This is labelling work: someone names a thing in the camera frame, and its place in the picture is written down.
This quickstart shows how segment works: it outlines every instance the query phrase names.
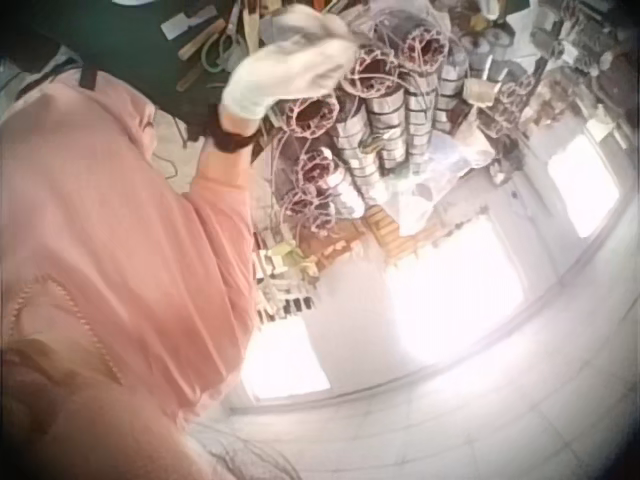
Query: workbench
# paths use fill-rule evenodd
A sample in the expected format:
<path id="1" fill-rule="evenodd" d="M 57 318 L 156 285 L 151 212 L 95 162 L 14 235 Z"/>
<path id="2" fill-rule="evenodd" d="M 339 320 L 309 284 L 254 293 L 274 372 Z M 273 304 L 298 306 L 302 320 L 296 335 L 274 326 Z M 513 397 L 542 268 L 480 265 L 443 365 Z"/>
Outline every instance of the workbench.
<path id="1" fill-rule="evenodd" d="M 215 0 L 218 13 L 228 18 L 232 0 Z M 210 25 L 207 20 L 169 41 L 160 25 L 184 10 L 184 0 L 156 0 L 126 7 L 111 0 L 28 0 L 21 20 L 76 52 L 99 70 L 129 83 L 159 108 L 187 124 L 201 124 L 207 106 L 217 103 L 229 74 L 203 73 L 185 92 L 176 85 L 200 61 L 199 52 L 188 61 L 178 50 Z"/>

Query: wooden stick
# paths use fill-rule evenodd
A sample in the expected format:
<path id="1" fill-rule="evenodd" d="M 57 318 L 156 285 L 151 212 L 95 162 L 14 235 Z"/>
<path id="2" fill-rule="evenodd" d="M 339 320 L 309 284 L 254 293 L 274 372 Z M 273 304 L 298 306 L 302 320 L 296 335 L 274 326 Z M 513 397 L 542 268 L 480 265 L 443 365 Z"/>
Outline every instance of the wooden stick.
<path id="1" fill-rule="evenodd" d="M 242 19 L 244 38 L 247 42 L 249 55 L 251 55 L 257 52 L 260 47 L 260 0 L 244 0 Z"/>
<path id="2" fill-rule="evenodd" d="M 198 60 L 198 63 L 196 63 L 193 68 L 189 70 L 184 77 L 182 77 L 182 80 L 178 82 L 176 90 L 184 92 L 187 88 L 193 85 L 193 82 L 202 75 L 202 72 L 204 72 L 204 65 L 202 65 L 202 62 Z"/>
<path id="3" fill-rule="evenodd" d="M 198 50 L 202 45 L 204 45 L 204 42 L 209 40 L 214 35 L 220 35 L 220 33 L 224 30 L 224 27 L 226 25 L 227 23 L 222 18 L 219 18 L 218 20 L 213 22 L 211 25 L 209 25 L 207 28 L 205 28 L 202 32 L 198 34 L 196 38 L 191 40 L 189 43 L 187 43 L 184 47 L 180 49 L 180 51 L 178 52 L 178 57 L 180 57 L 180 60 L 187 60 L 191 55 L 193 55 L 196 52 L 196 50 Z"/>

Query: window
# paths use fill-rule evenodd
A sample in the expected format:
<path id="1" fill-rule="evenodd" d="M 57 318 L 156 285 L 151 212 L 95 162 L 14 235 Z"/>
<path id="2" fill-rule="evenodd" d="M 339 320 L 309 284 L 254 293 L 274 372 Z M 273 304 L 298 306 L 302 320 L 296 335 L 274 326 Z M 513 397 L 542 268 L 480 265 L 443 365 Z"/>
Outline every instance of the window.
<path id="1" fill-rule="evenodd" d="M 265 400 L 329 388 L 304 321 L 293 317 L 257 331 L 247 349 L 242 381 L 250 394 Z"/>
<path id="2" fill-rule="evenodd" d="M 549 161 L 548 169 L 578 235 L 588 237 L 620 195 L 600 155 L 586 136 L 579 135 Z"/>
<path id="3" fill-rule="evenodd" d="M 401 341 L 426 363 L 462 354 L 523 299 L 520 279 L 484 215 L 389 276 Z"/>

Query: gloved hand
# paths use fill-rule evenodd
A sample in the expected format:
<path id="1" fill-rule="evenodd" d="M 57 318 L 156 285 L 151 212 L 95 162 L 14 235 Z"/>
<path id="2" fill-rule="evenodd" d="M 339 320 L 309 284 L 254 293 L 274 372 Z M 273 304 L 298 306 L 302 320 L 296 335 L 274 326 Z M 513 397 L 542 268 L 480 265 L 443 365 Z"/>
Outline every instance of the gloved hand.
<path id="1" fill-rule="evenodd" d="M 295 7 L 278 17 L 294 35 L 258 50 L 233 71 L 222 105 L 234 115 L 261 119 L 278 100 L 327 94 L 353 66 L 358 44 L 344 22 Z"/>

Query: black wristband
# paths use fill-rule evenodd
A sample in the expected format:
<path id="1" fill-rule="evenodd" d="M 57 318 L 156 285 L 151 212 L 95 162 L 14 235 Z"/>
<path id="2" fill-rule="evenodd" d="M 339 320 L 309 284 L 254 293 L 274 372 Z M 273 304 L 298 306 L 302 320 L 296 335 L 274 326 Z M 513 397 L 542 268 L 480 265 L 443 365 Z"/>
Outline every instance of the black wristband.
<path id="1" fill-rule="evenodd" d="M 222 125 L 220 125 L 220 114 L 217 105 L 209 107 L 207 132 L 211 136 L 216 148 L 224 153 L 235 153 L 242 150 L 252 145 L 258 136 L 258 131 L 248 137 L 225 131 Z"/>

